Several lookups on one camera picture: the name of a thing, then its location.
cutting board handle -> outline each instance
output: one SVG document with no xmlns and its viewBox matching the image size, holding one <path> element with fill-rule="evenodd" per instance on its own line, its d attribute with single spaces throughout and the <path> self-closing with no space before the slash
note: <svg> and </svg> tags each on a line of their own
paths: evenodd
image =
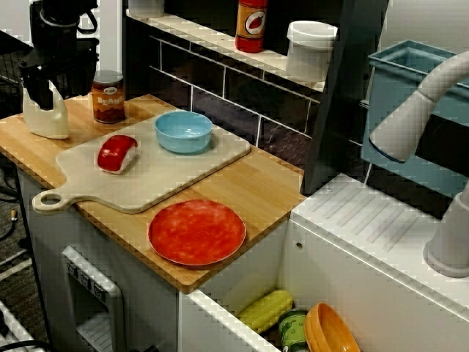
<svg viewBox="0 0 469 352">
<path fill-rule="evenodd" d="M 34 211 L 39 214 L 43 215 L 53 215 L 57 213 L 61 213 L 72 204 L 77 203 L 79 199 L 73 198 L 71 199 L 71 194 L 64 194 L 59 189 L 50 189 L 48 191 L 44 191 L 39 193 L 32 199 L 32 207 Z M 58 202 L 55 204 L 45 204 L 44 201 L 46 200 L 57 200 Z"/>
</svg>

cutting board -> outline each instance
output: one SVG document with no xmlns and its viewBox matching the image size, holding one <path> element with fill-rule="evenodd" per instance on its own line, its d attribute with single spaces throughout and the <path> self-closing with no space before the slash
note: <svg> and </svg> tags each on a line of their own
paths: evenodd
<svg viewBox="0 0 469 352">
<path fill-rule="evenodd" d="M 210 143 L 202 152 L 170 152 L 156 138 L 154 123 L 159 116 L 58 154 L 56 162 L 67 180 L 62 186 L 35 196 L 34 210 L 51 215 L 81 200 L 92 200 L 123 213 L 140 213 L 251 150 L 244 139 L 213 126 Z M 131 136 L 139 143 L 136 157 L 120 175 L 102 171 L 96 161 L 101 146 L 116 134 Z"/>
</svg>

red toy food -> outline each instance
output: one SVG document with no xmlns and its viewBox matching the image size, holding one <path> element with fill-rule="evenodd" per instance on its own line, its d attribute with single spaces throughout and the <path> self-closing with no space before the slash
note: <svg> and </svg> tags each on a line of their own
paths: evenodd
<svg viewBox="0 0 469 352">
<path fill-rule="evenodd" d="M 129 136 L 116 135 L 104 142 L 97 156 L 97 165 L 103 171 L 120 174 L 136 154 L 137 141 Z"/>
</svg>

can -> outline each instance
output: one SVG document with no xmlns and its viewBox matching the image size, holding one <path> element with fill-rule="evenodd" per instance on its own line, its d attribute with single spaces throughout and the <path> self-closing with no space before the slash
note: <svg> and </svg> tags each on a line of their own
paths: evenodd
<svg viewBox="0 0 469 352">
<path fill-rule="evenodd" d="M 304 330 L 307 314 L 308 311 L 304 309 L 291 309 L 278 319 L 282 352 L 309 351 Z"/>
<path fill-rule="evenodd" d="M 124 76 L 113 70 L 95 74 L 91 88 L 93 117 L 101 123 L 116 123 L 125 119 Z"/>
</svg>

red plate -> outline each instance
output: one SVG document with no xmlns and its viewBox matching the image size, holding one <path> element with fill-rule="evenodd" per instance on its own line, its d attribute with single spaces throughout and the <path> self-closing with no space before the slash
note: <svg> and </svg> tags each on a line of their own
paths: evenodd
<svg viewBox="0 0 469 352">
<path fill-rule="evenodd" d="M 164 208 L 149 226 L 153 249 L 172 262 L 208 265 L 235 253 L 244 241 L 243 220 L 211 200 L 189 200 Z"/>
</svg>

